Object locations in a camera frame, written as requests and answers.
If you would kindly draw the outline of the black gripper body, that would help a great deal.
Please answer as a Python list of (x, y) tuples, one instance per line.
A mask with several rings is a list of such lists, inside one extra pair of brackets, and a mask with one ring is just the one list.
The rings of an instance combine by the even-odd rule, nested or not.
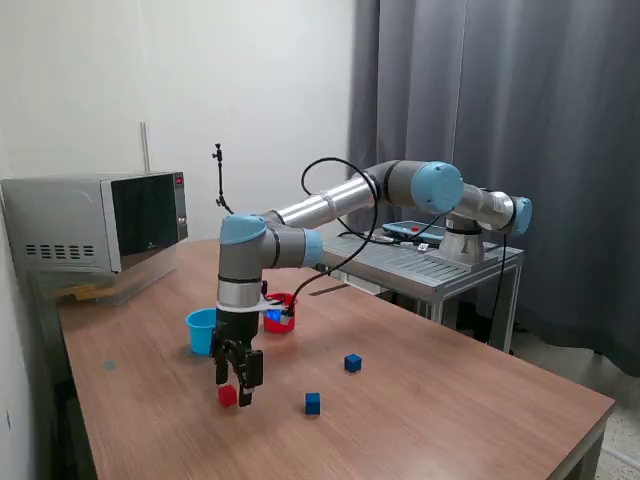
[(252, 350), (251, 342), (258, 333), (257, 311), (233, 312), (216, 310), (216, 325), (212, 334), (212, 356), (220, 355), (223, 348), (244, 357)]

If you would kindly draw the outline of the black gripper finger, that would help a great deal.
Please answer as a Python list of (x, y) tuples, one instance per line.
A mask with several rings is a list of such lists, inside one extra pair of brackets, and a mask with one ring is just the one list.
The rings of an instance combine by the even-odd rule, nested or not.
[(251, 404), (253, 390), (263, 384), (264, 354), (240, 344), (236, 349), (236, 376), (239, 381), (238, 405)]
[(228, 382), (228, 363), (224, 342), (219, 339), (213, 340), (213, 359), (216, 366), (216, 384), (225, 385)]

